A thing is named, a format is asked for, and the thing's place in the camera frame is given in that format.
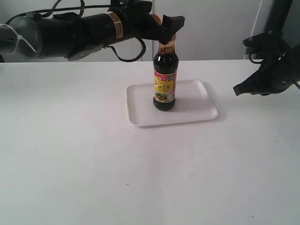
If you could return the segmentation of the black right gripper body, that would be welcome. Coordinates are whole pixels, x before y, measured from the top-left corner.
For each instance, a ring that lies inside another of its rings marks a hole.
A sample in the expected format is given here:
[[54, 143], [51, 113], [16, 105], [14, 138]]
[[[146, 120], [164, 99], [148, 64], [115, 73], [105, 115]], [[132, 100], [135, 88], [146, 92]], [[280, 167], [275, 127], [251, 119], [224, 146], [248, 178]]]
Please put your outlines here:
[[282, 83], [285, 85], [285, 90], [290, 86], [295, 85], [300, 87], [300, 45], [296, 45], [288, 50], [279, 50], [277, 47], [272, 47], [267, 50], [266, 56], [262, 59], [256, 59], [258, 53], [258, 38], [259, 34], [246, 38], [242, 41], [243, 45], [247, 48], [249, 60], [253, 64], [274, 65], [276, 63], [283, 63], [285, 65], [285, 79]]

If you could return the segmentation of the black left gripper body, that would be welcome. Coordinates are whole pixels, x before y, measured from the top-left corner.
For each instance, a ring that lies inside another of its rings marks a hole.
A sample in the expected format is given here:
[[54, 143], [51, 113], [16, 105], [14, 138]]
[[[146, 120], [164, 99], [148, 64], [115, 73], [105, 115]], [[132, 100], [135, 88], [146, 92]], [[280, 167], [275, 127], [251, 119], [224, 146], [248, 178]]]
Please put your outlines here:
[[112, 0], [110, 10], [119, 9], [124, 14], [124, 26], [133, 37], [158, 41], [161, 25], [150, 14], [152, 2], [147, 0]]

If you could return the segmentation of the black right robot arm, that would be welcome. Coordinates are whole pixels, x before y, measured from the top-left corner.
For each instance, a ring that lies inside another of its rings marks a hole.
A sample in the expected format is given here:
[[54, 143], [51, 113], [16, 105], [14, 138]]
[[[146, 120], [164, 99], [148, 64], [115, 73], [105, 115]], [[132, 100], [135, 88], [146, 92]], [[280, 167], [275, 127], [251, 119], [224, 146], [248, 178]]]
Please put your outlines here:
[[241, 94], [278, 94], [300, 86], [300, 2], [276, 0], [263, 33], [243, 40], [246, 55], [259, 65], [249, 78], [234, 86]]

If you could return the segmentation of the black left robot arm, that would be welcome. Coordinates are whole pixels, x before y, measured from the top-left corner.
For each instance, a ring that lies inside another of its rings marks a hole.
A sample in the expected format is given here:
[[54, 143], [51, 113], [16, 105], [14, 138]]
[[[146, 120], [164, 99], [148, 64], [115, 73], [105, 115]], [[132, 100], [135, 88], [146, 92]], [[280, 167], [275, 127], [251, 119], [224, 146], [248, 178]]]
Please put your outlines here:
[[83, 15], [87, 8], [81, 1], [79, 13], [73, 7], [54, 5], [10, 18], [0, 26], [1, 55], [76, 61], [135, 38], [142, 46], [137, 61], [146, 52], [145, 40], [167, 44], [185, 23], [183, 16], [166, 15], [157, 22], [151, 14], [152, 2], [145, 0], [112, 0], [106, 13], [92, 16]]

